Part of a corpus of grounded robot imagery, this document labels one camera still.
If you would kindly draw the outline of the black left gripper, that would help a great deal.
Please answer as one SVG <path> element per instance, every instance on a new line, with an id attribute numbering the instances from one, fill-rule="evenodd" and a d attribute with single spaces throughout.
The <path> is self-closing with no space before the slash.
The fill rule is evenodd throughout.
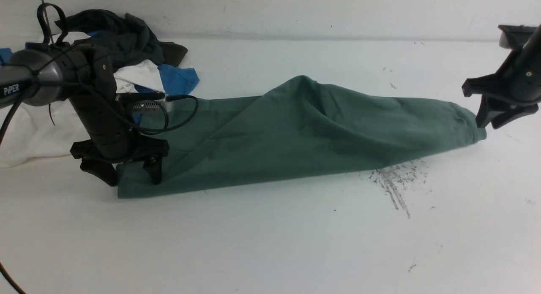
<path id="1" fill-rule="evenodd" d="M 112 163 L 143 161 L 142 169 L 153 184 L 163 180 L 162 164 L 169 154 L 166 140 L 142 134 L 134 123 L 129 104 L 135 96 L 118 96 L 109 55 L 93 44 L 74 44 L 62 49 L 57 61 L 66 62 L 74 75 L 65 87 L 73 89 L 69 101 L 89 134 L 70 149 L 81 159 L 80 169 L 110 187 L 118 184 Z"/>

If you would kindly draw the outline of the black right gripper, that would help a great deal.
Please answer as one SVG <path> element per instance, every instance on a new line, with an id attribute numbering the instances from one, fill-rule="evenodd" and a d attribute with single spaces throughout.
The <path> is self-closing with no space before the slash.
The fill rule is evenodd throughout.
<path id="1" fill-rule="evenodd" d="M 537 103 L 540 102 L 540 66 L 539 49 L 517 49 L 510 52 L 495 73 L 466 79 L 462 85 L 464 96 L 482 95 L 475 117 L 477 127 L 485 128 L 491 124 L 498 130 L 512 121 L 537 113 Z M 497 113 L 497 101 L 494 99 L 517 106 L 505 106 Z"/>

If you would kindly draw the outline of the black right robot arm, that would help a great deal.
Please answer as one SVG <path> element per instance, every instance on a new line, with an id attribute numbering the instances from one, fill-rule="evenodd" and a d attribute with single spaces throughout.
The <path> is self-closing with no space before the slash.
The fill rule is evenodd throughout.
<path id="1" fill-rule="evenodd" d="M 465 97 L 481 95 L 477 126 L 491 124 L 495 130 L 537 113 L 541 101 L 541 27 L 498 28 L 499 46 L 511 52 L 495 73 L 466 79 L 462 85 Z"/>

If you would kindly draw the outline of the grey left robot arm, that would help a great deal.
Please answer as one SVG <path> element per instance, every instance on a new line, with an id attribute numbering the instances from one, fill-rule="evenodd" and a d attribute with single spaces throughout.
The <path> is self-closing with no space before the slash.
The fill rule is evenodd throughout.
<path id="1" fill-rule="evenodd" d="M 132 110 L 139 101 L 163 98 L 163 94 L 118 93 L 109 55 L 93 44 L 32 43 L 1 67 L 1 107 L 11 106 L 1 135 L 22 103 L 47 106 L 68 100 L 90 137 L 70 148 L 82 171 L 114 187 L 119 182 L 116 164 L 143 162 L 151 182 L 159 184 L 169 144 L 144 136 Z"/>

